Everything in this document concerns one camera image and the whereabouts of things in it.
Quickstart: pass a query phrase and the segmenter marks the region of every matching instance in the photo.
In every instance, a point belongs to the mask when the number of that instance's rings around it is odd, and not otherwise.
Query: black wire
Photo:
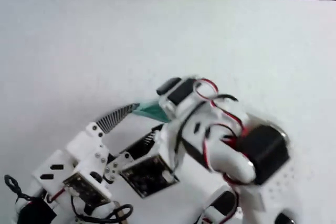
[[[71,207],[72,210],[74,211],[75,215],[86,222],[91,222],[91,223],[100,223],[100,224],[104,224],[104,223],[120,223],[124,220],[126,220],[128,217],[131,216],[131,214],[133,213],[133,206],[131,204],[125,204],[122,205],[121,207],[118,207],[116,209],[114,209],[109,215],[106,216],[106,218],[102,219],[102,218],[95,218],[95,217],[91,217],[91,216],[84,216],[84,215],[80,215],[79,213],[77,213],[76,209],[75,209],[75,205],[74,203],[74,197],[71,196]],[[120,212],[121,210],[124,209],[129,209],[129,211],[127,212],[127,214],[119,217],[118,216],[118,212]]]
[[[32,201],[36,199],[36,197],[29,196],[27,194],[22,193],[19,183],[10,175],[4,176],[6,185],[10,188],[10,190],[17,195],[17,199],[25,199],[26,201]]]

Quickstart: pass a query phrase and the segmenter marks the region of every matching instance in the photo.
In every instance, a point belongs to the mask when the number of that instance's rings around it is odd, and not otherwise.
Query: black circuit board
[[[164,174],[169,174],[170,179],[167,179]],[[120,175],[141,198],[146,198],[179,182],[160,155],[127,168]]]
[[[72,187],[79,193],[79,197],[90,207],[99,207],[110,202],[96,188],[90,184],[80,173],[75,173],[63,181],[67,187]]]

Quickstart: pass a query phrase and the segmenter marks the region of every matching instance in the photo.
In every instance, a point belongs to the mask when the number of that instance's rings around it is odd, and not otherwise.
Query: white table
[[[1,174],[24,189],[90,120],[196,73],[282,122],[298,154],[305,223],[335,223],[335,13],[327,1],[0,0]],[[152,125],[131,119],[109,147],[117,152]],[[208,183],[205,195],[218,186]],[[3,182],[0,194],[7,223],[15,195]],[[149,212],[172,223],[160,211],[176,202],[162,200]],[[177,206],[176,216],[193,211]],[[146,218],[130,224],[155,220]]]

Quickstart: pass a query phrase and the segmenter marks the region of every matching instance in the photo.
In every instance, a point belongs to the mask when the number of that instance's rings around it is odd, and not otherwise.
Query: cable
[[[133,213],[133,206],[131,204],[125,204],[122,205],[121,207],[118,207],[116,209],[114,209],[109,215],[106,216],[106,218],[95,218],[95,217],[91,217],[91,216],[84,216],[84,215],[80,215],[79,213],[77,213],[76,209],[75,209],[75,205],[74,203],[74,197],[71,196],[71,207],[72,210],[74,211],[75,215],[77,216],[77,218],[85,221],[85,222],[91,222],[91,223],[100,223],[100,224],[104,224],[104,223],[120,223],[124,220],[126,220],[128,217],[131,216],[131,214]],[[124,209],[129,209],[129,211],[119,217],[118,216],[118,212],[124,210]]]
[[[235,215],[235,213],[236,213],[236,211],[238,209],[238,206],[239,206],[239,194],[233,189],[232,185],[230,185],[230,187],[231,187],[233,193],[235,194],[235,205],[233,206],[233,208],[231,209],[231,211],[224,217],[224,219],[221,220],[218,224],[224,224],[229,219],[231,219]],[[209,218],[207,218],[206,216],[204,216],[204,213],[203,213],[203,214],[201,214],[199,222],[197,224],[204,223],[204,222],[205,223],[213,223]]]
[[[221,220],[219,222],[219,224],[224,224],[225,222],[227,222],[229,219],[231,219],[233,217],[233,215],[235,215],[237,209],[238,209],[238,206],[239,206],[239,194],[233,190],[233,192],[235,193],[235,196],[236,196],[236,202],[235,202],[235,206],[233,207],[233,209],[225,216],[225,218],[223,220]]]
[[[65,192],[65,189],[62,188],[59,192],[57,192],[54,196],[52,196],[52,198],[50,199],[50,196],[49,194],[47,195],[46,197],[46,200],[47,202],[50,204],[50,203],[53,203],[62,193]]]
[[[210,85],[210,87],[214,90],[215,92],[215,95],[218,95],[218,87],[217,85],[213,82],[213,81],[210,81],[209,79],[205,79],[205,78],[202,78],[202,79],[198,79],[194,82],[193,84],[193,90],[194,92],[199,96],[201,97],[202,99],[206,100],[206,101],[209,101],[210,100],[210,97],[206,97],[204,95],[202,95],[201,93],[198,92],[197,88],[199,87],[198,85],[201,84],[202,82],[205,82],[207,84]]]
[[[222,109],[221,107],[219,107],[215,102],[214,100],[211,100],[210,104],[213,106],[213,107],[216,107],[218,109],[220,109],[224,114],[228,115],[230,118],[232,118],[233,120],[235,120],[239,126],[241,127],[241,131],[244,130],[244,126],[243,126],[243,122],[241,121],[241,119],[235,115],[233,115],[232,113]]]
[[[6,185],[10,188],[10,190],[17,195],[16,201],[20,198],[25,199],[26,201],[32,201],[37,198],[37,197],[29,196],[27,194],[22,193],[18,182],[12,176],[5,175],[4,179],[5,179]]]

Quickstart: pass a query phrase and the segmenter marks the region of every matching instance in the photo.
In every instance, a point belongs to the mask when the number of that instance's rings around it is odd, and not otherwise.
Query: white robot
[[[60,223],[62,211],[63,223],[126,224],[132,202],[120,206],[109,185],[122,179],[141,198],[169,190],[179,183],[179,168],[189,155],[230,186],[213,193],[190,224],[300,224],[290,141],[280,127],[246,112],[208,79],[172,78],[157,93],[166,123],[118,155],[110,154],[102,138],[139,104],[89,123],[33,172],[27,194],[5,175],[18,196],[13,223]],[[238,207],[242,219],[234,217]]]

